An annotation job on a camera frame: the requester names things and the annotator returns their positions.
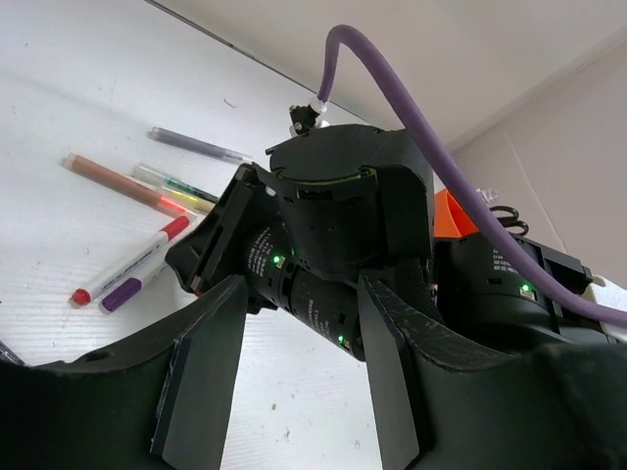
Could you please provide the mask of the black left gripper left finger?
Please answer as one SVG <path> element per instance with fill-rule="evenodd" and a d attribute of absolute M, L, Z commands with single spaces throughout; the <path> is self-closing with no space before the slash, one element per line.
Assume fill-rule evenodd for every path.
<path fill-rule="evenodd" d="M 248 287 L 185 308 L 72 362 L 1 366 L 5 469 L 217 469 Z"/>

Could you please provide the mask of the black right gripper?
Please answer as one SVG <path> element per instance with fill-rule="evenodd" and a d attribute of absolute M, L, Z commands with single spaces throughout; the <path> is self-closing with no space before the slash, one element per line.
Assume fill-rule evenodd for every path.
<path fill-rule="evenodd" d="M 204 294 L 245 270 L 245 243 L 253 230 L 274 219 L 274 200 L 259 179 L 263 169 L 242 164 L 213 210 L 168 250 L 166 262 L 180 287 Z"/>

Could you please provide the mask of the green yellow highlighter pen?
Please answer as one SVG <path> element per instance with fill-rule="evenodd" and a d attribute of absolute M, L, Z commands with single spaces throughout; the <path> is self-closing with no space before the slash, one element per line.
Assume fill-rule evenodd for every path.
<path fill-rule="evenodd" d="M 162 172 L 145 164 L 133 168 L 132 176 L 144 183 L 154 186 L 168 199 L 179 203 L 192 211 L 210 212 L 219 197 L 187 184 L 169 173 Z"/>

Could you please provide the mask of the orange round divided container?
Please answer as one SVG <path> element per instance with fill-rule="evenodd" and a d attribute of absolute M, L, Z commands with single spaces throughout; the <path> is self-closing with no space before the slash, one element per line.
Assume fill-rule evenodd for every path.
<path fill-rule="evenodd" d="M 461 238 L 478 231 L 478 227 L 447 189 L 435 194 L 434 204 L 436 238 Z"/>

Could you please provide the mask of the white marker purple cap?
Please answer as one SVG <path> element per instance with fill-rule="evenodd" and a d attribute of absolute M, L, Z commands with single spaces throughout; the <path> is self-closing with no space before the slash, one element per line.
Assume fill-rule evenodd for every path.
<path fill-rule="evenodd" d="M 139 293 L 141 289 L 142 282 L 139 279 L 135 277 L 127 278 L 102 300 L 100 310 L 105 314 L 116 311 Z"/>

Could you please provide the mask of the black handled scissors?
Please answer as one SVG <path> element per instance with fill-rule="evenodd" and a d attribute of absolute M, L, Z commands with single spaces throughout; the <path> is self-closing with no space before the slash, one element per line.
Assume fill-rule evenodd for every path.
<path fill-rule="evenodd" d="M 517 234 L 526 236 L 529 233 L 529 225 L 520 218 L 519 211 L 510 206 L 493 206 L 490 211 L 505 229 L 517 229 Z"/>

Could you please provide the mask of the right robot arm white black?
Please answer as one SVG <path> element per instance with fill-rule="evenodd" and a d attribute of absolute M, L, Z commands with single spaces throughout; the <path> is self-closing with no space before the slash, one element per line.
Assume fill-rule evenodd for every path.
<path fill-rule="evenodd" d="M 239 167 L 213 211 L 168 252 L 186 292 L 231 275 L 247 309 L 282 309 L 363 359 L 361 276 L 463 336 L 504 353 L 607 344 L 599 322 L 551 300 L 478 231 L 434 233 L 433 173 L 404 130 L 345 124 Z"/>

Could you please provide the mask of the brown marker pen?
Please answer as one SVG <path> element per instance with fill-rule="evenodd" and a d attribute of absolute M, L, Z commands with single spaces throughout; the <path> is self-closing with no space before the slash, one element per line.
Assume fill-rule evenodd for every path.
<path fill-rule="evenodd" d="M 187 208 L 169 200 L 158 191 L 139 184 L 129 177 L 97 164 L 81 155 L 74 153 L 68 154 L 63 159 L 63 166 L 161 213 L 172 217 L 189 214 Z"/>

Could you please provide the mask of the grey purple pen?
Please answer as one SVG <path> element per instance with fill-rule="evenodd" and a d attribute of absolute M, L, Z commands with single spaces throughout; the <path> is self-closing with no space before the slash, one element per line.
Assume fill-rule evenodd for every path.
<path fill-rule="evenodd" d="M 151 139 L 157 142 L 196 154 L 208 156 L 214 159 L 231 162 L 235 165 L 250 163 L 252 161 L 251 158 L 245 154 L 241 154 L 236 151 L 210 144 L 161 127 L 153 127 L 149 131 L 148 135 Z"/>

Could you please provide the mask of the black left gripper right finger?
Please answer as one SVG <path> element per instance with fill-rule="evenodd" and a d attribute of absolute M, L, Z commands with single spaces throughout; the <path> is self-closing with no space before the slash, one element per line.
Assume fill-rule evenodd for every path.
<path fill-rule="evenodd" d="M 387 469 L 622 469 L 626 349 L 476 344 L 362 277 L 359 315 Z"/>

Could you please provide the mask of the white marker red cap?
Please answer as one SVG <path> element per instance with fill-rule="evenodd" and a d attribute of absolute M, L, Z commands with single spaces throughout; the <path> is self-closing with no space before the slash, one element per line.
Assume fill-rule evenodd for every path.
<path fill-rule="evenodd" d="M 179 216 L 141 244 L 130 249 L 127 253 L 119 255 L 111 265 L 102 269 L 92 279 L 76 288 L 69 298 L 70 304 L 77 307 L 87 306 L 95 299 L 101 297 L 135 267 L 180 234 L 191 222 L 192 220 L 187 215 Z"/>

